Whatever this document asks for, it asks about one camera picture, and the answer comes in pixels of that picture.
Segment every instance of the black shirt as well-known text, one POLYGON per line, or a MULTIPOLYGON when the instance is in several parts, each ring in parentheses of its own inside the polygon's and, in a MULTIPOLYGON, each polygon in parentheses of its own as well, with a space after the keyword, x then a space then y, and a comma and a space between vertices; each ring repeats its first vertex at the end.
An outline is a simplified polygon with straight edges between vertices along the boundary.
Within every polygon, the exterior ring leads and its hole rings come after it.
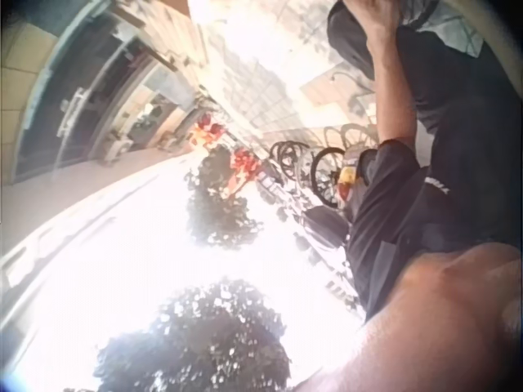
POLYGON ((409 147, 398 140, 380 145, 346 249, 368 319, 417 253, 470 246, 472 235, 454 205, 451 189, 421 168, 409 147))

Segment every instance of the yellow object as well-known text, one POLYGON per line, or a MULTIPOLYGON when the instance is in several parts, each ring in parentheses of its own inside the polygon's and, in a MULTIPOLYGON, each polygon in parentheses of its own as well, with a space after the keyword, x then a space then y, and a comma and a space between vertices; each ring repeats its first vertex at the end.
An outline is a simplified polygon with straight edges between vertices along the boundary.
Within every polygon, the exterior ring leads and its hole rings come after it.
POLYGON ((356 168, 347 166, 340 172, 340 178, 337 180, 338 184, 354 184, 356 181, 356 168))

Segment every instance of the tree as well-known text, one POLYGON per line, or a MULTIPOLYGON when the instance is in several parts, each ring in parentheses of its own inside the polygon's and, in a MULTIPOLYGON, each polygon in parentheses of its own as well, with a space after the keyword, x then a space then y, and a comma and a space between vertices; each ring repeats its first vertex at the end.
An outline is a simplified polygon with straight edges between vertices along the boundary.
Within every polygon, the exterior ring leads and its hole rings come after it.
POLYGON ((198 245, 238 248, 252 243, 262 229, 261 222, 248 217, 246 198, 222 197, 233 172, 229 150, 218 145, 202 160, 198 173, 186 176, 187 229, 198 245))
POLYGON ((289 359, 281 317, 245 281, 222 279, 168 299, 145 331, 100 351, 98 392, 275 392, 289 359))

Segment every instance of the man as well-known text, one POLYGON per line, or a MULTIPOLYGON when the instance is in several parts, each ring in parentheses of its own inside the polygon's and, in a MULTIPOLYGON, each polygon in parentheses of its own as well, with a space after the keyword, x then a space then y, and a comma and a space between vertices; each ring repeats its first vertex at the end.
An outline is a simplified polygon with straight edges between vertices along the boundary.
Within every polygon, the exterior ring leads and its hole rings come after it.
POLYGON ((472 59, 399 23, 396 0, 329 16, 331 45, 375 79, 380 145, 346 248, 367 323, 299 392, 502 390, 521 354, 521 100, 486 45, 472 59))

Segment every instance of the sky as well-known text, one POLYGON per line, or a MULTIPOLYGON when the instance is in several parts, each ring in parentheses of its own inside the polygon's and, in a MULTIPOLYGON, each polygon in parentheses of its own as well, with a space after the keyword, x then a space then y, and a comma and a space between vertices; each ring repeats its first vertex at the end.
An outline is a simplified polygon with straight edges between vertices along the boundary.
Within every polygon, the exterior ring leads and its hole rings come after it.
POLYGON ((95 236, 59 256, 38 301, 38 334, 14 377, 35 392, 97 386, 96 353, 109 337, 145 327, 173 291, 223 276, 242 278, 282 314, 282 343, 292 360, 290 385, 346 352, 360 319, 315 280, 274 207, 244 189, 257 241, 241 251, 201 249, 187 238, 185 164, 162 166, 157 180, 118 205, 95 236))

